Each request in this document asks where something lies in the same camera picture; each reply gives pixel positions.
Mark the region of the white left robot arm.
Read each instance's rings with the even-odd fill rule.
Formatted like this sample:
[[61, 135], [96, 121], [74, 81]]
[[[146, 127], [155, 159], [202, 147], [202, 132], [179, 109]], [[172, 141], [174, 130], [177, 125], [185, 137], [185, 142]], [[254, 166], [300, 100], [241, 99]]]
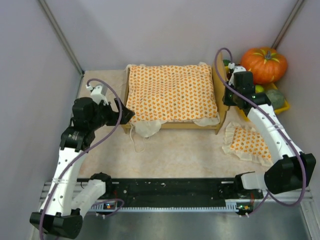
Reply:
[[38, 229], [40, 239], [44, 239], [45, 234], [75, 239], [89, 209], [99, 198], [114, 194], [111, 176], [100, 172], [93, 174], [86, 187], [74, 196], [82, 163], [95, 147], [92, 142], [96, 130], [103, 126], [112, 126], [115, 130], [135, 115], [121, 100], [114, 101], [118, 111], [113, 111], [110, 102], [104, 100], [81, 97], [74, 101], [70, 124], [61, 135], [58, 163], [49, 192], [40, 209], [32, 212], [29, 219]]

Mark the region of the orange pumpkin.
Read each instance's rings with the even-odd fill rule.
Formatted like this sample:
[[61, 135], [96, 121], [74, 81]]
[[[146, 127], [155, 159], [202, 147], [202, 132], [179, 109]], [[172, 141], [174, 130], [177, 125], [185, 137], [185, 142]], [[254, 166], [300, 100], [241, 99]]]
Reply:
[[252, 72], [255, 85], [277, 82], [288, 68], [286, 57], [270, 47], [249, 49], [241, 57], [240, 64]]

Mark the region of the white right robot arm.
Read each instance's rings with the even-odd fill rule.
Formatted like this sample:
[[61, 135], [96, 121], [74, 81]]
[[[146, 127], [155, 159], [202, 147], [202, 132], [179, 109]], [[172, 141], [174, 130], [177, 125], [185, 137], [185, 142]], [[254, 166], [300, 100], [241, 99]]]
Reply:
[[314, 155], [304, 153], [291, 140], [279, 122], [270, 99], [264, 92], [256, 92], [252, 72], [237, 66], [224, 85], [223, 103], [237, 106], [256, 126], [272, 160], [272, 166], [265, 173], [237, 175], [238, 185], [245, 190], [267, 190], [273, 195], [298, 189], [304, 193], [316, 165]]

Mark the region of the yellow plastic tray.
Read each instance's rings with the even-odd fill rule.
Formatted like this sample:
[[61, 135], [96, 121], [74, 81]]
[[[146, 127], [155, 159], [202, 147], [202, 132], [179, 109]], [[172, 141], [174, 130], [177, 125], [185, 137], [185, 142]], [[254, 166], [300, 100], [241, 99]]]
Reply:
[[[241, 65], [235, 65], [234, 63], [225, 63], [225, 71], [227, 73], [227, 78], [230, 80], [232, 77], [232, 71], [244, 72], [246, 69]], [[290, 108], [289, 103], [285, 99], [284, 95], [278, 90], [276, 85], [271, 82], [263, 85], [257, 84], [255, 87], [256, 93], [266, 93], [268, 97], [271, 97], [271, 104], [274, 108], [276, 115], [287, 111]]]

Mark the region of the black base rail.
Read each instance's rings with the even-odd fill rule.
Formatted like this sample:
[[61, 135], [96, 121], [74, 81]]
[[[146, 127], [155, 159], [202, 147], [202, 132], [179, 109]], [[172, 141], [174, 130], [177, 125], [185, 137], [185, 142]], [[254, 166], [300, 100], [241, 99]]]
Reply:
[[237, 190], [234, 182], [234, 178], [114, 178], [99, 199], [119, 198], [127, 208], [196, 208], [263, 198], [258, 190]]

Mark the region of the green melon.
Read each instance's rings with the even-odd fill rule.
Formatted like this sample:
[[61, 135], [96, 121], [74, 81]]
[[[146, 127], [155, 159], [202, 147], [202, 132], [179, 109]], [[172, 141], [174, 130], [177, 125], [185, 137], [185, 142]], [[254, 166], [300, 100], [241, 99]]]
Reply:
[[278, 89], [269, 89], [265, 92], [274, 110], [280, 109], [285, 105], [285, 97]]

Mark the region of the dark green lime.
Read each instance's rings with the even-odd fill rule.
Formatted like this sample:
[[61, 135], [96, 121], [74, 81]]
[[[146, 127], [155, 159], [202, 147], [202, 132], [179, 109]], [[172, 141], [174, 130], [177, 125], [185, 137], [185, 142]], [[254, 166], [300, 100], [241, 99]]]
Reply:
[[228, 59], [224, 59], [223, 60], [223, 64], [224, 64], [225, 67], [228, 67], [230, 63], [231, 63], [231, 61], [228, 60]]

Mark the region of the duck print pillow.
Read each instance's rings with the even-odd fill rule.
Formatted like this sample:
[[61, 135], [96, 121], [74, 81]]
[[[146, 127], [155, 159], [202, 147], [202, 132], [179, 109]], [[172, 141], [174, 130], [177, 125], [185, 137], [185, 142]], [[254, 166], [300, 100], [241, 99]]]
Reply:
[[273, 165], [264, 138], [253, 127], [230, 122], [225, 129], [222, 150], [226, 155], [235, 155], [242, 161], [260, 164], [264, 167]]

